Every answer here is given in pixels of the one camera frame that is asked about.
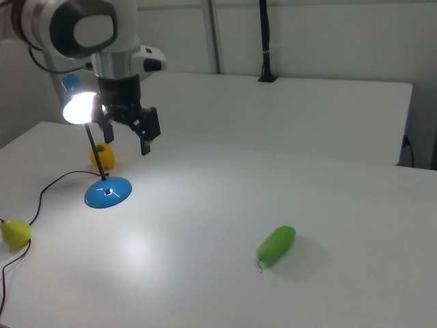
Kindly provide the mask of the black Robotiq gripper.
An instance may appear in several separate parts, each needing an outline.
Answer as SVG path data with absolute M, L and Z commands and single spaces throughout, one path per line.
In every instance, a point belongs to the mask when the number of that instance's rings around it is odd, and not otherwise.
M 104 142 L 114 141 L 112 120 L 125 124 L 140 139 L 141 155 L 147 155 L 151 143 L 160 135 L 160 123 L 155 107 L 141 106 L 141 86 L 138 74 L 123 78 L 97 77 L 99 93 L 93 97 L 91 120 L 103 132 Z

